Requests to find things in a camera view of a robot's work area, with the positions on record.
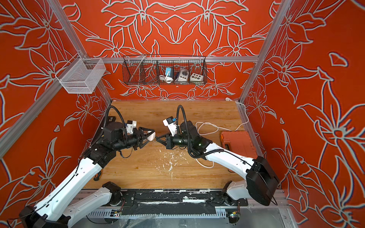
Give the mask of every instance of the orange wall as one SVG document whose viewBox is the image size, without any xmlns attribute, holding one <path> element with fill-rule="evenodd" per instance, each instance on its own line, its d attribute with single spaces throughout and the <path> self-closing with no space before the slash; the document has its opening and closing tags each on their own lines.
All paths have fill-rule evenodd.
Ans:
<svg viewBox="0 0 365 228">
<path fill-rule="evenodd" d="M 45 92 L 76 53 L 47 1 L 0 2 L 0 137 Z M 106 102 L 62 88 L 0 160 L 0 227 L 35 205 L 77 165 Z M 20 220 L 10 221 L 11 225 Z"/>
<path fill-rule="evenodd" d="M 365 5 L 299 1 L 245 101 L 300 227 L 365 224 Z"/>
<path fill-rule="evenodd" d="M 0 3 L 0 137 L 76 54 L 46 2 Z"/>
<path fill-rule="evenodd" d="M 131 54 L 258 55 L 280 1 L 60 0 L 91 57 Z M 121 65 L 104 84 L 118 100 L 238 98 L 253 63 L 208 65 L 204 86 L 128 86 Z"/>
</svg>

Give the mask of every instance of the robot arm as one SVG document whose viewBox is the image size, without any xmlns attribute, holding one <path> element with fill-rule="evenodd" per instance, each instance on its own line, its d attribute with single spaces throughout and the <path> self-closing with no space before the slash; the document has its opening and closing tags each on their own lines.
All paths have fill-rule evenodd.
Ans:
<svg viewBox="0 0 365 228">
<path fill-rule="evenodd" d="M 179 108 L 182 109 L 185 118 L 184 109 L 182 106 Z M 226 150 L 200 136 L 196 127 L 186 119 L 184 124 L 180 125 L 181 133 L 178 127 L 177 133 L 175 133 L 175 127 L 177 127 L 176 123 L 170 123 L 171 133 L 157 137 L 156 141 L 166 146 L 166 149 L 172 149 L 174 146 L 187 146 L 191 157 L 216 162 L 240 175 L 244 181 L 232 182 L 227 188 L 227 194 L 232 199 L 238 200 L 251 196 L 265 206 L 270 204 L 279 179 L 265 158 L 260 156 L 256 159 L 248 158 Z"/>
<path fill-rule="evenodd" d="M 205 158 L 209 161 L 216 162 L 224 167 L 227 167 L 228 169 L 240 175 L 243 179 L 246 179 L 246 170 L 250 169 L 251 166 L 253 166 L 253 158 L 248 158 L 235 154 L 218 146 L 216 143 L 210 143 L 206 147 L 206 152 L 218 149 L 223 150 L 224 152 L 208 154 L 205 156 Z"/>
<path fill-rule="evenodd" d="M 72 227 L 81 218 L 96 208 L 109 204 L 116 206 L 122 201 L 120 187 L 112 182 L 88 197 L 69 205 L 82 187 L 116 156 L 116 151 L 125 148 L 143 148 L 155 136 L 153 129 L 135 128 L 135 121 L 111 122 L 104 128 L 104 136 L 87 150 L 78 166 L 49 195 L 35 207 L 26 206 L 20 212 L 26 228 Z"/>
</svg>

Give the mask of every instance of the white power cable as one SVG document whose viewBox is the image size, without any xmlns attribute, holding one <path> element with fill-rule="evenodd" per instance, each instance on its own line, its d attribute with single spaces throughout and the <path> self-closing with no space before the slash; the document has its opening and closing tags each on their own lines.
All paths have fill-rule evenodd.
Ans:
<svg viewBox="0 0 365 228">
<path fill-rule="evenodd" d="M 167 83 L 171 83 L 171 82 L 173 82 L 173 81 L 174 81 L 172 77 L 168 77 L 168 76 L 164 76 L 164 75 L 160 75 L 160 76 L 159 76 L 159 79 L 160 79 L 161 81 L 165 81 L 165 82 L 167 82 Z"/>
<path fill-rule="evenodd" d="M 205 166 L 205 165 L 203 165 L 203 164 L 201 164 L 199 161 L 198 161 L 198 159 L 195 159 L 196 160 L 196 162 L 197 163 L 199 163 L 199 165 L 201 165 L 202 167 L 204 167 L 204 168 L 208 168 L 208 169 L 210 169 L 210 168 L 213 168 L 214 167 L 214 162 L 213 162 L 213 165 L 212 166 Z"/>
<path fill-rule="evenodd" d="M 233 130 L 233 131 L 237 131 L 243 124 L 246 124 L 246 123 L 248 123 L 249 122 L 249 117 L 248 117 L 248 115 L 247 115 L 247 112 L 246 112 L 246 106 L 244 105 L 244 104 L 242 104 L 243 105 L 243 107 L 244 107 L 244 110 L 245 110 L 245 114 L 246 114 L 246 117 L 247 117 L 247 121 L 246 122 L 244 122 L 244 123 L 241 123 L 240 125 L 238 125 L 238 127 L 235 129 L 235 130 Z M 209 132 L 209 133 L 205 133 L 205 134 L 200 134 L 199 133 L 199 130 L 200 130 L 200 128 L 204 125 L 204 124 L 208 124 L 208 125 L 212 125 L 213 127 L 216 127 L 217 129 L 215 130 L 215 131 L 213 131 L 213 132 Z M 215 124 L 212 124 L 212 123 L 210 123 L 210 122 L 196 122 L 195 123 L 195 127 L 196 127 L 196 129 L 197 129 L 197 131 L 198 131 L 198 134 L 199 135 L 209 135 L 209 134 L 213 134 L 213 133 L 216 133 L 220 128 L 221 129 L 224 129 L 224 130 L 227 130 L 227 131 L 232 131 L 231 129 L 227 129 L 227 128 L 224 128 L 224 127 L 219 127 L 219 126 L 217 126 L 217 125 L 215 125 Z M 212 166 L 205 166 L 205 165 L 203 165 L 203 164 L 201 164 L 199 161 L 198 161 L 198 159 L 195 159 L 196 161 L 197 161 L 197 163 L 199 163 L 202 167 L 205 167 L 205 168 L 213 168 L 214 167 L 214 162 L 213 162 L 213 165 Z"/>
</svg>

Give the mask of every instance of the orange case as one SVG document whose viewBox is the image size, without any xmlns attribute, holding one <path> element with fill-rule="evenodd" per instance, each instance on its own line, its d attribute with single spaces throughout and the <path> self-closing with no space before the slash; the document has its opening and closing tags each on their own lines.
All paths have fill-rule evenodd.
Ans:
<svg viewBox="0 0 365 228">
<path fill-rule="evenodd" d="M 220 134 L 222 147 L 236 154 L 257 158 L 256 148 L 247 131 L 223 131 Z"/>
</svg>

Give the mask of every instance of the wooden tabletop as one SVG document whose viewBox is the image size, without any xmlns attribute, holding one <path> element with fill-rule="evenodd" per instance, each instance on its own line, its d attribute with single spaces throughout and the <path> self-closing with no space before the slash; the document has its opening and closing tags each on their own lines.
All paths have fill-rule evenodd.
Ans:
<svg viewBox="0 0 365 228">
<path fill-rule="evenodd" d="M 229 101 L 114 101 L 112 105 L 119 109 L 125 121 L 136 120 L 137 127 L 155 129 L 160 136 L 169 132 L 162 121 L 176 116 L 177 106 L 181 104 L 186 112 L 187 120 L 195 122 L 211 122 L 217 126 L 236 129 L 241 123 L 236 104 Z M 109 115 L 119 117 L 111 109 Z M 179 122 L 183 121 L 180 112 Z M 215 131 L 216 128 L 205 125 L 199 133 Z M 220 129 L 218 132 L 204 137 L 221 145 Z M 123 156 L 130 154 L 130 149 L 122 150 Z M 199 159 L 211 166 L 212 162 Z M 208 189 L 222 188 L 227 181 L 240 181 L 236 173 L 215 164 L 208 169 L 200 166 L 191 158 L 186 149 L 167 150 L 157 142 L 149 142 L 144 148 L 132 152 L 129 158 L 117 156 L 102 170 L 99 181 L 90 180 L 84 188 L 98 189 L 102 184 L 112 181 L 123 189 Z"/>
</svg>

